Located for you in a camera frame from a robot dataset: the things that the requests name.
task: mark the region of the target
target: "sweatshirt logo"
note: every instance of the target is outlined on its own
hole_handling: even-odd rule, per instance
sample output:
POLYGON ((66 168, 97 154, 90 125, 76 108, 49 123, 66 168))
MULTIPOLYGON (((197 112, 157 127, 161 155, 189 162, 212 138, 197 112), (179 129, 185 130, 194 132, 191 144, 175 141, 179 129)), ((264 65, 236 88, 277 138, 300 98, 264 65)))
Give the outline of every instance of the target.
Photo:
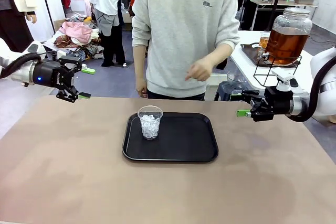
POLYGON ((203 6, 204 6, 205 8, 212 7, 212 5, 211 5, 208 1, 203 1, 203 6))

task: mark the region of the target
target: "mannequin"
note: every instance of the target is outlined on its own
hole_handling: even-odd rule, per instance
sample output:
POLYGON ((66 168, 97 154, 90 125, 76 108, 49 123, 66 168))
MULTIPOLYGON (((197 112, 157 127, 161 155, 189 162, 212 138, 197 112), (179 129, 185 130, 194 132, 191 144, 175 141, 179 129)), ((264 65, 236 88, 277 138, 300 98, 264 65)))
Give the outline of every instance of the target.
POLYGON ((1 0, 0 1, 0 37, 11 51, 22 52, 34 40, 25 21, 36 23, 36 0, 1 0))

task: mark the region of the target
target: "cardboard box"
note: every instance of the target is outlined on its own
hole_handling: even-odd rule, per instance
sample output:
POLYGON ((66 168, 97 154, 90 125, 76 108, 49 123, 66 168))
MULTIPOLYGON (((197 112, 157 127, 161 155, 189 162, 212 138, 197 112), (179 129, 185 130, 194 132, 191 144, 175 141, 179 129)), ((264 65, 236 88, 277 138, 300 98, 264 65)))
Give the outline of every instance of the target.
POLYGON ((65 21, 66 21, 65 19, 60 19, 60 20, 54 21, 54 29, 55 29, 55 31, 58 31, 58 29, 61 28, 61 26, 63 25, 63 23, 65 21))
POLYGON ((132 18, 133 17, 130 17, 129 13, 123 13, 122 17, 123 17, 124 23, 125 23, 125 25, 123 26, 122 29, 124 31, 131 31, 132 30, 132 18))

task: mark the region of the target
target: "gray floor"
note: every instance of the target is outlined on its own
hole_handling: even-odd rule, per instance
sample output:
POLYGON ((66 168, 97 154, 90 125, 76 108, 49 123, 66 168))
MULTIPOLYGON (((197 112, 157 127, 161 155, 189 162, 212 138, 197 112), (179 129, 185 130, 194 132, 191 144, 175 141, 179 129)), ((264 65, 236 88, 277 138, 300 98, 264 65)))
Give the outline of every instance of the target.
MULTIPOLYGON (((126 58, 127 60, 133 60, 131 32, 125 31, 123 38, 126 58)), ((316 55, 334 45, 332 42, 326 42, 327 40, 336 41, 336 35, 322 28, 314 27, 311 38, 306 43, 305 50, 312 55, 316 55)), ((101 63, 102 60, 86 61, 88 67, 96 69, 97 72, 95 75, 77 74, 75 86, 79 91, 91 93, 95 97, 138 97, 135 91, 134 65, 127 69, 116 67, 102 68, 100 67, 101 63)), ((215 70, 215 72, 228 73, 230 70, 235 69, 235 64, 230 60, 225 70, 215 70)), ((9 80, 0 81, 1 106, 4 107, 0 116, 0 138, 45 92, 46 90, 40 87, 25 89, 19 83, 9 80)), ((336 162, 336 125, 325 126, 314 119, 310 119, 305 125, 336 162)))

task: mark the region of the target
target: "desk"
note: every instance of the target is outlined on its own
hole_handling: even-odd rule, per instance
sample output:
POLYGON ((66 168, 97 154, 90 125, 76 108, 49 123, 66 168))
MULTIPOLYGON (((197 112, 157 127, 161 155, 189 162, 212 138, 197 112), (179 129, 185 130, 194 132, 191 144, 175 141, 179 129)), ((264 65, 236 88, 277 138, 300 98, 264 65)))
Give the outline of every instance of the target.
MULTIPOLYGON (((240 44, 252 44, 255 42, 259 42, 260 40, 260 32, 259 31, 239 31, 240 35, 240 43, 236 46, 236 49, 231 55, 232 60, 243 73, 245 78, 251 84, 254 89, 258 89, 260 91, 264 91, 265 87, 261 86, 258 81, 254 78, 254 73, 256 70, 256 65, 244 54, 241 49, 240 44)), ((311 86, 313 83, 313 78, 311 75, 310 69, 310 61, 312 59, 312 55, 307 53, 306 51, 302 51, 302 60, 301 64, 298 67, 298 70, 295 74, 297 81, 300 86, 310 92, 311 86)), ((286 71, 293 73, 293 69, 285 69, 286 71)), ((267 67, 258 67, 258 72, 261 74, 267 74, 269 68, 267 67)), ((257 77, 261 83, 264 83, 266 77, 259 76, 257 77)), ((276 86, 277 79, 276 77, 269 77, 266 86, 276 86)))
POLYGON ((26 224, 334 224, 336 167, 301 123, 237 118, 240 102, 44 97, 0 142, 0 220, 26 224), (209 164, 135 163, 128 117, 145 105, 198 112, 209 164))
MULTIPOLYGON (((272 10, 272 8, 266 8, 266 6, 273 6, 275 1, 269 1, 269 2, 262 1, 262 0, 250 0, 250 1, 252 3, 255 3, 257 5, 256 11, 255 11, 255 14, 254 14, 254 18, 253 18, 253 22, 252 22, 252 27, 251 27, 251 31, 253 31, 258 11, 259 10, 272 10)), ((278 6, 293 6, 293 7, 295 7, 295 6, 303 6, 304 8, 313 7, 314 8, 314 12, 312 14, 312 18, 314 17, 316 8, 318 7, 317 5, 297 4, 297 3, 295 3, 295 1, 285 1, 285 0, 279 0, 278 6)))

